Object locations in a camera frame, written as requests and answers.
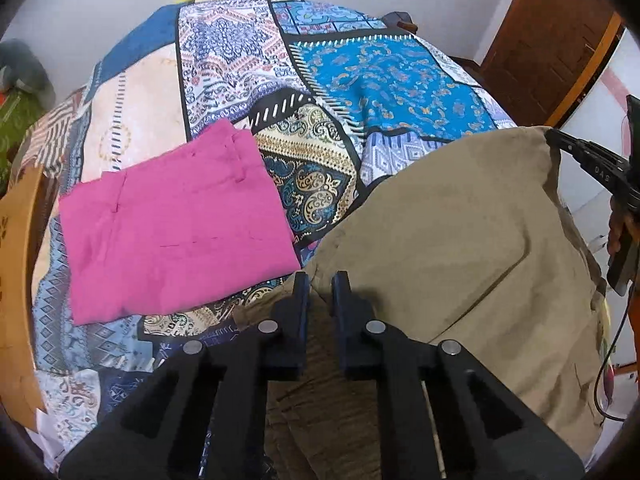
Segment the human hand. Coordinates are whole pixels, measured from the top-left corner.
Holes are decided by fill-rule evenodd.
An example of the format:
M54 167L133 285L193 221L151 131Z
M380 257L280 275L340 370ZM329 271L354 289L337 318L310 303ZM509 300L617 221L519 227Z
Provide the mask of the human hand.
M636 223L629 211L624 211L618 202L611 197L611 216L609 217L609 238L607 239L607 251L611 256L620 250L620 237L622 229L626 227L633 241L640 243L640 225Z

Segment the blue patchwork quilt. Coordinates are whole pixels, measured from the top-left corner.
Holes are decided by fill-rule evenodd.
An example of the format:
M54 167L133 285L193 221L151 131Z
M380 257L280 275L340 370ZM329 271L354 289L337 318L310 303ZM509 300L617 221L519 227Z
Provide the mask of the blue patchwork quilt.
M514 126L449 57L378 18L306 0L199 0L159 9L95 67L61 190L188 142L219 118L254 134L303 266L381 180L448 142ZM36 374L65 452L184 342L232 339L233 309L286 279L171 316L74 326L57 207L38 264Z

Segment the pink cloth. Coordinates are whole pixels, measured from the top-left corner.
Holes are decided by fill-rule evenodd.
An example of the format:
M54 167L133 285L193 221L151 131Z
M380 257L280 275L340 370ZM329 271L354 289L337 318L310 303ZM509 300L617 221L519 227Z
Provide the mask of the pink cloth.
M74 324L172 314L300 268L252 134L228 120L60 198Z

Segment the khaki cloth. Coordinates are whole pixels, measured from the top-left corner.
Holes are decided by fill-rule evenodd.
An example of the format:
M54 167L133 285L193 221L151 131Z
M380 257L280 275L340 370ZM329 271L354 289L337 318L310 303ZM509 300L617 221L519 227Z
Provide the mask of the khaki cloth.
M375 386L343 380L331 278L349 273L379 319L423 342L460 341L581 457L600 434L592 399L604 302L599 268L560 205L545 128L467 137L380 184L320 243L302 381L271 383L266 448L285 480L375 478ZM236 310L265 318L292 278Z

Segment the black cable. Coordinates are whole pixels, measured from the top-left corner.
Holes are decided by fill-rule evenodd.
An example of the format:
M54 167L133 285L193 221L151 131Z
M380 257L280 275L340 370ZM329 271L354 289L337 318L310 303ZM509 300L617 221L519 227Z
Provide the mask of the black cable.
M607 367L607 362L609 361L609 357L611 357L611 353L613 352L613 349L616 347L616 342L618 341L618 338L620 337L620 333L622 332L622 329L625 325L626 318L629 314L629 306L631 306L631 301L633 299L635 291L636 291L635 285L631 285L631 288L629 290L629 298L628 300L626 300L625 313L622 315L622 321L620 321L620 326L618 327L618 331L616 332L616 335L613 337L611 341L611 345L609 346L609 351L607 352L607 355L604 357L604 361L602 362L602 366L600 367L600 371L598 372L598 376L596 377L596 383L593 386L593 403L596 405L596 410L598 410L600 415L602 415L604 418L608 418L610 420L616 420L618 422L624 422L626 418L620 418L618 416L609 415L609 413L606 413L602 409L602 407L600 406L600 402L598 401L598 384L600 383L600 379L602 378L602 373L604 372L604 369Z

